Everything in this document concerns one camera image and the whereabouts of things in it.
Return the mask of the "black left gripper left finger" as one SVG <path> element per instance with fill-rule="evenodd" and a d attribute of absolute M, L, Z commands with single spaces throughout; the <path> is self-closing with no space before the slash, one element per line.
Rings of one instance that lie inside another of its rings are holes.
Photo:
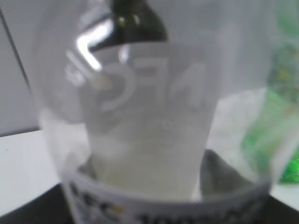
<path fill-rule="evenodd" d="M 74 223 L 60 184 L 25 205 L 0 217 L 2 224 Z"/>

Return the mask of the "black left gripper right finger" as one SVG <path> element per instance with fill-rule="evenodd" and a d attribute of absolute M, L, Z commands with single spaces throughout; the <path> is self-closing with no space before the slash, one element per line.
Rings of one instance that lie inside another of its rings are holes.
<path fill-rule="evenodd" d="M 264 224 L 299 224 L 299 212 L 272 196 L 263 210 Z"/>

